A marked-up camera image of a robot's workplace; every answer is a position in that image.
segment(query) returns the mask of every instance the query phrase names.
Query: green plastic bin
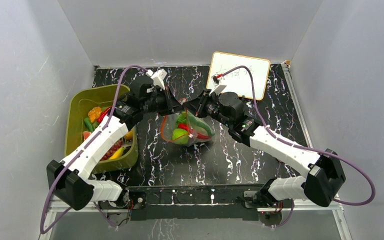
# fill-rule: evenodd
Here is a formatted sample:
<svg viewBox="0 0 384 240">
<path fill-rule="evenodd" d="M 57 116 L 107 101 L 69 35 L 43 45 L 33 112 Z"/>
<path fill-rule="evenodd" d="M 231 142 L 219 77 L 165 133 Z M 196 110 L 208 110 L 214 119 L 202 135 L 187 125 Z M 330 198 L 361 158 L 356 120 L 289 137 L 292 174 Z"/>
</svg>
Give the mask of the green plastic bin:
<svg viewBox="0 0 384 240">
<path fill-rule="evenodd" d="M 70 102 L 68 109 L 67 131 L 65 133 L 65 156 L 72 153 L 83 142 L 83 131 L 87 131 L 83 119 L 94 107 L 101 107 L 105 110 L 111 107 L 116 94 L 117 85 L 101 86 L 90 88 L 77 93 Z M 130 91 L 121 85 L 118 96 Z M 136 127 L 133 128 L 133 139 L 130 150 L 123 156 L 116 159 L 100 161 L 93 169 L 94 174 L 110 172 L 120 169 L 128 169 L 135 165 L 138 160 L 138 142 L 136 139 Z"/>
</svg>

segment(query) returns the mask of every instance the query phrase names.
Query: clear plastic bag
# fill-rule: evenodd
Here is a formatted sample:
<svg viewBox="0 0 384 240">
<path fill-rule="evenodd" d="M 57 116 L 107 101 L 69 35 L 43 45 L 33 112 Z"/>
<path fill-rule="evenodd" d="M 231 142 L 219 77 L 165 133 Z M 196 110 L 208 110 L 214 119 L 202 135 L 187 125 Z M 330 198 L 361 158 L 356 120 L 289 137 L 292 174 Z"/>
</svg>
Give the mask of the clear plastic bag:
<svg viewBox="0 0 384 240">
<path fill-rule="evenodd" d="M 208 142 L 214 138 L 214 131 L 202 119 L 185 109 L 180 113 L 167 115 L 161 125 L 161 137 L 166 142 L 183 146 Z"/>
</svg>

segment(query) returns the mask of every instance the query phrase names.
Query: black bracket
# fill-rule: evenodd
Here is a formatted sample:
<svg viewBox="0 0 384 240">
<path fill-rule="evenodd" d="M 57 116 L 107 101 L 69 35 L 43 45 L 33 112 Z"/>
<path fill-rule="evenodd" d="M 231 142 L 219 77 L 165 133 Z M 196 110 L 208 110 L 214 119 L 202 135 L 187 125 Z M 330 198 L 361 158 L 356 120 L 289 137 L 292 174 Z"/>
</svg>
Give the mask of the black bracket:
<svg viewBox="0 0 384 240">
<path fill-rule="evenodd" d="M 49 188 L 51 188 L 52 183 L 63 168 L 63 163 L 55 160 L 52 160 L 47 165 L 46 173 Z M 78 173 L 79 172 L 76 170 L 71 171 L 67 169 L 53 191 L 55 196 L 63 200 L 76 211 L 84 208 L 94 195 L 94 187 L 83 181 L 83 179 L 77 175 Z"/>
<path fill-rule="evenodd" d="M 219 79 L 217 78 L 217 76 L 212 76 L 212 81 L 213 81 L 215 84 L 219 84 Z"/>
<path fill-rule="evenodd" d="M 330 149 L 326 152 L 336 155 Z M 313 203 L 328 207 L 346 180 L 341 162 L 336 157 L 321 155 L 315 164 L 308 167 L 310 172 L 305 181 L 304 194 Z"/>
<path fill-rule="evenodd" d="M 175 99 L 172 90 L 168 85 L 164 88 L 165 106 L 162 109 L 158 109 L 157 112 L 161 116 L 180 113 L 184 110 L 184 107 Z"/>
</svg>

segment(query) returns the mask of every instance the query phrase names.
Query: marble surface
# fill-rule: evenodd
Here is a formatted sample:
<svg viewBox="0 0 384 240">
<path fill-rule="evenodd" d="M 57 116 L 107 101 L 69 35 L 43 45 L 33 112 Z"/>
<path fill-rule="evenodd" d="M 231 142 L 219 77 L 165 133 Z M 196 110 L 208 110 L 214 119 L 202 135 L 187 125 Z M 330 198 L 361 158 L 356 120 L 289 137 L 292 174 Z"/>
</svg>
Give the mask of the marble surface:
<svg viewBox="0 0 384 240">
<path fill-rule="evenodd" d="M 205 88 L 209 66 L 163 67 L 175 97 L 194 99 Z M 116 84 L 122 68 L 97 69 L 93 87 Z M 141 73 L 131 69 L 123 79 L 129 86 Z M 255 117 L 254 104 L 247 102 Z M 272 64 L 263 100 L 258 102 L 271 129 L 306 146 L 304 133 L 280 64 Z M 269 154 L 235 142 L 227 128 L 206 119 L 214 130 L 213 141 L 190 147 L 165 142 L 160 136 L 162 116 L 146 114 L 137 124 L 139 157 L 134 167 L 97 174 L 97 179 L 113 180 L 128 186 L 193 186 L 216 184 L 264 184 L 272 177 L 298 175 L 288 165 Z"/>
</svg>

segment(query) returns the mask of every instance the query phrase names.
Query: green toy pepper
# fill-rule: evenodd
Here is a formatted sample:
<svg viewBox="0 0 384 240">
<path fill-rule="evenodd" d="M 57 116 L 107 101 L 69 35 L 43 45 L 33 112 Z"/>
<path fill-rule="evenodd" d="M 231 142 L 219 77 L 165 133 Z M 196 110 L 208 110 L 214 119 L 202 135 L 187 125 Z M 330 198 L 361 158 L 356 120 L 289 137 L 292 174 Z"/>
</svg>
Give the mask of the green toy pepper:
<svg viewBox="0 0 384 240">
<path fill-rule="evenodd" d="M 84 122 L 84 125 L 86 125 L 87 130 L 89 130 L 89 132 L 92 133 L 94 131 L 94 126 L 92 125 L 92 122 L 89 119 L 89 117 L 85 117 L 83 119 L 83 122 Z"/>
</svg>

